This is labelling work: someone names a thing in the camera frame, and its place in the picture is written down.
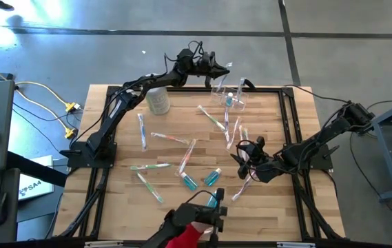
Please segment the wooden table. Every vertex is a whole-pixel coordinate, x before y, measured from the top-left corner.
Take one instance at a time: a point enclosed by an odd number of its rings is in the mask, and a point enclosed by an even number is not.
[[[108,85],[90,86],[81,121],[81,131],[91,126],[100,116],[107,87]],[[294,93],[302,136],[306,139],[320,129],[315,104],[312,95],[298,89],[294,89]],[[223,205],[229,209],[228,216],[224,218],[223,233],[219,233],[219,240],[300,240],[291,177],[279,176],[268,184],[253,182],[236,202],[232,202],[231,197],[238,192],[244,181],[239,179],[238,165],[226,150],[223,133],[214,127],[213,123],[196,109],[196,106],[201,104],[218,120],[223,120],[224,108],[210,102],[208,93],[170,92],[169,96],[172,108],[166,115],[154,116],[148,110],[146,101],[143,101],[123,117],[117,128],[118,153],[115,166],[110,171],[99,239],[146,240],[158,230],[170,209],[176,209],[194,194],[186,188],[180,178],[174,175],[187,151],[187,146],[149,135],[150,132],[158,132],[198,139],[185,171],[197,180],[198,189],[214,191],[217,187],[225,188]],[[145,115],[148,145],[146,152],[141,151],[141,135],[136,115],[138,113]],[[257,136],[264,136],[265,151],[268,154],[277,152],[285,143],[276,94],[250,94],[244,112],[230,112],[231,128],[234,127],[237,116],[242,117],[242,124],[249,129],[251,140],[255,140]],[[91,129],[81,140],[85,140],[98,128],[97,125]],[[236,152],[234,146],[230,152]],[[175,166],[152,169],[143,173],[163,197],[164,203],[160,204],[136,174],[130,171],[129,166],[164,162],[173,163]],[[218,167],[222,169],[218,182],[213,187],[204,186],[203,179]],[[90,169],[84,168],[78,169],[68,178],[54,234],[65,230],[83,206],[89,177]],[[310,177],[317,208],[335,231],[344,236],[340,210],[331,180],[321,171],[311,171]],[[201,194],[194,202],[205,204],[208,198],[207,194]],[[307,211],[306,216],[308,231],[312,234]],[[93,220],[94,208],[90,214],[88,232],[92,228]]]

